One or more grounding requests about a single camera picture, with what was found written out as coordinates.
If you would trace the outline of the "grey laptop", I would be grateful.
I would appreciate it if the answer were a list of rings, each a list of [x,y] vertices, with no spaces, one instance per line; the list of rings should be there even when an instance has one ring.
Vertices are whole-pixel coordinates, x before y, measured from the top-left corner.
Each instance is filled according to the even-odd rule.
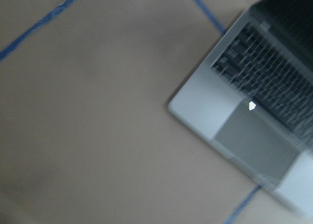
[[[313,216],[313,0],[259,0],[169,112],[299,216]]]

